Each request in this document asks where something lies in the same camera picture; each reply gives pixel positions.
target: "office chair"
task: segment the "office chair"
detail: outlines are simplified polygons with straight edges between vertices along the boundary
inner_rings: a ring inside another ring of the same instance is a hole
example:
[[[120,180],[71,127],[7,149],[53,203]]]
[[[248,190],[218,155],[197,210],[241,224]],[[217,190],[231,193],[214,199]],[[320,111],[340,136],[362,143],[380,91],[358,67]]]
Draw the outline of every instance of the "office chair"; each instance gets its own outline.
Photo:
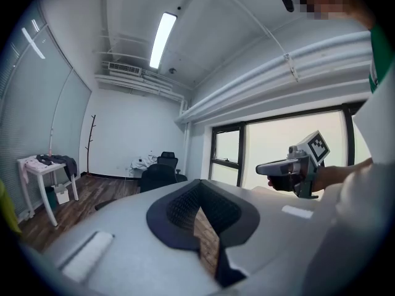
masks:
[[[140,180],[140,193],[177,183],[174,168],[170,165],[155,164],[143,172]]]
[[[178,158],[174,156],[174,152],[163,151],[157,162],[159,165],[170,165],[175,170]]]

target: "fluorescent light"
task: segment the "fluorescent light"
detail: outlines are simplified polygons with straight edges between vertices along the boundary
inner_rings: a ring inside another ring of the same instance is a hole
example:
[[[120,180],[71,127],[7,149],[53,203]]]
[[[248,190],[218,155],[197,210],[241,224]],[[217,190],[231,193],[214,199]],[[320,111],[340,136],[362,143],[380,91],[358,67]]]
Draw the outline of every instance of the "fluorescent light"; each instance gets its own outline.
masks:
[[[149,66],[152,68],[159,68],[160,59],[162,58],[166,42],[177,17],[170,13],[163,13],[162,20],[160,20],[158,31],[152,49],[151,61]]]
[[[19,57],[19,53],[17,51],[17,48],[15,47],[15,45],[13,43],[11,43],[11,48],[14,50],[14,52],[16,53],[16,55]]]
[[[38,32],[40,29],[38,28],[38,25],[37,25],[37,23],[36,23],[36,20],[33,19],[33,20],[31,20],[31,22],[33,23],[33,26],[35,27],[36,32]]]
[[[27,33],[26,28],[24,28],[24,27],[22,28],[22,33],[23,33],[23,35],[25,35],[27,41],[32,46],[32,48],[36,51],[36,53],[39,55],[39,57],[41,59],[45,59],[43,53],[38,49],[36,43],[31,39],[29,33]]]

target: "white label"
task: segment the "white label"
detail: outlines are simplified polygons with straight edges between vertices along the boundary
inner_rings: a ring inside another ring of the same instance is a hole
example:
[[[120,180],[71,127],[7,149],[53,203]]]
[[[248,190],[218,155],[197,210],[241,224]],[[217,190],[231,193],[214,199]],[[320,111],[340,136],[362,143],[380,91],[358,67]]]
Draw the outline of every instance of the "white label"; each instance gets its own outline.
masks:
[[[303,210],[289,205],[285,205],[281,211],[305,219],[310,219],[311,216],[313,216],[313,212],[311,210]]]

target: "window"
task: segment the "window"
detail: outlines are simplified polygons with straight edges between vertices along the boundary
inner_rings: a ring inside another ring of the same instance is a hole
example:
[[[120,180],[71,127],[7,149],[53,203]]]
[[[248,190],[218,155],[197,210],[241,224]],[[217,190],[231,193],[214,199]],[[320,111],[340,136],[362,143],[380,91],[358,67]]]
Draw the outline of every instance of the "window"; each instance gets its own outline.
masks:
[[[3,98],[7,83],[17,61],[29,45],[26,37],[22,33],[22,29],[24,28],[29,36],[34,38],[44,26],[45,22],[40,14],[38,2],[33,1],[15,25],[2,52],[0,51],[0,99]]]
[[[215,128],[212,137],[210,179],[240,186],[244,124]]]
[[[243,187],[268,187],[266,177],[256,173],[256,166],[285,159],[289,146],[296,145],[316,130],[321,132],[330,149],[325,165],[345,166],[347,133],[343,118],[342,112],[337,111],[246,125]]]
[[[256,166],[286,158],[288,147],[319,130],[330,148],[325,166],[348,166],[370,157],[352,121],[362,102],[267,117],[213,128],[209,178],[253,189],[267,187]]]

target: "white side table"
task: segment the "white side table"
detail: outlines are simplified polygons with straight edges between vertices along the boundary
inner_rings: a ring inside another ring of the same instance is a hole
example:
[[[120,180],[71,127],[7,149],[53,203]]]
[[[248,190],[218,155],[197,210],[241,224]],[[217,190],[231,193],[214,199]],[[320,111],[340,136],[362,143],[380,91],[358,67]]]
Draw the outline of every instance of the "white side table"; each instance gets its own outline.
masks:
[[[24,159],[18,159],[18,162],[24,162],[24,161],[25,161],[25,158]],[[57,221],[55,219],[54,213],[52,212],[51,206],[49,206],[47,194],[45,192],[45,187],[44,187],[43,175],[45,175],[47,173],[54,172],[54,171],[56,171],[58,169],[62,169],[65,166],[66,165],[64,163],[63,164],[53,163],[52,165],[49,165],[49,166],[47,166],[46,168],[43,168],[43,169],[32,168],[32,167],[30,167],[28,165],[25,166],[25,168],[26,168],[26,170],[28,172],[34,174],[37,177],[39,191],[41,193],[41,197],[43,198],[45,209],[47,211],[49,219],[51,220],[51,223],[55,227],[57,226]],[[23,178],[23,174],[21,172],[19,163],[18,163],[18,168],[19,168],[19,178],[20,178],[20,183],[22,185],[23,196],[25,198],[25,201],[26,201],[28,209],[29,209],[29,217],[32,218],[35,215],[35,211],[34,211],[33,206],[31,204],[31,201],[30,201],[30,198],[29,198],[29,194],[28,194],[28,191],[27,191],[26,181]],[[57,182],[56,182],[55,174],[53,174],[53,177],[54,177],[54,182],[56,184]],[[72,175],[71,178],[72,178],[72,187],[73,187],[74,199],[78,200],[78,193],[77,193],[77,187],[75,186],[75,177],[74,177],[74,175]]]

